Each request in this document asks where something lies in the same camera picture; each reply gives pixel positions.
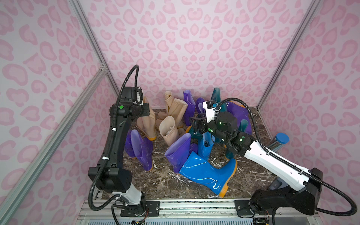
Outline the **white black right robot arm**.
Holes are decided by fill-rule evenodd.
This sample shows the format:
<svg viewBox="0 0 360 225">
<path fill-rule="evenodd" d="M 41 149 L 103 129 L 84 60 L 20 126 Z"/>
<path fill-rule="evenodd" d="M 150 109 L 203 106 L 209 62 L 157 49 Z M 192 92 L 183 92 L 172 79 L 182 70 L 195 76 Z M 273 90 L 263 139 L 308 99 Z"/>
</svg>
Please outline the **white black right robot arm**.
<svg viewBox="0 0 360 225">
<path fill-rule="evenodd" d="M 227 151 L 252 160 L 277 175 L 287 185 L 274 190 L 256 190 L 249 201 L 249 207 L 255 213 L 268 209 L 290 207 L 306 214 L 314 215 L 322 191 L 323 173 L 311 170 L 283 158 L 265 147 L 259 135 L 255 137 L 238 129 L 238 120 L 230 112 L 223 112 L 221 107 L 233 98 L 220 103 L 205 101 L 204 113 L 200 117 L 191 117 L 194 130 L 201 134 L 209 133 L 219 139 Z"/>
</svg>

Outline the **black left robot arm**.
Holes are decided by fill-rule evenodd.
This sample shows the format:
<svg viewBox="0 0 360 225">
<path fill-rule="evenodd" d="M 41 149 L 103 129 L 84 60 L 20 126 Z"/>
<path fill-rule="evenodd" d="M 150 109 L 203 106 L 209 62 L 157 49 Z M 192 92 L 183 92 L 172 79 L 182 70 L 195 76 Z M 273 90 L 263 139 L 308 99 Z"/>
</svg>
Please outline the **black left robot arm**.
<svg viewBox="0 0 360 225">
<path fill-rule="evenodd" d="M 125 209 L 136 216 L 146 212 L 145 197 L 132 185 L 131 171 L 123 168 L 123 153 L 132 121 L 149 114 L 149 105 L 143 102 L 141 87 L 125 87 L 110 107 L 110 126 L 104 151 L 97 165 L 88 170 L 93 182 L 88 196 L 91 210 L 100 211 L 111 204 L 112 210 Z M 104 204 L 95 206 L 95 188 L 113 195 Z"/>
</svg>

